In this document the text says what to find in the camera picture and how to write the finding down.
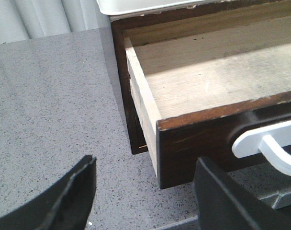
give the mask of black plastic piece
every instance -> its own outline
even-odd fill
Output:
[[[0,230],[83,230],[96,190],[96,159],[84,156],[54,185],[0,218]]]
[[[202,230],[291,230],[291,215],[273,210],[209,158],[199,158],[194,190]]]

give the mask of white container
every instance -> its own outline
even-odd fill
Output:
[[[211,1],[213,0],[97,0],[100,11],[110,16]]]

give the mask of open drawer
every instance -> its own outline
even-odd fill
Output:
[[[261,162],[237,159],[233,141],[291,119],[291,0],[124,36],[131,94],[161,188],[192,181],[200,156],[225,170]]]

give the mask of white drawer handle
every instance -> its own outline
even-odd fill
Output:
[[[277,170],[291,176],[291,155],[283,150],[273,136],[263,136],[259,150]]]
[[[291,155],[282,147],[291,145],[291,121],[265,126],[243,133],[233,143],[236,157],[262,153],[280,172],[291,176]]]

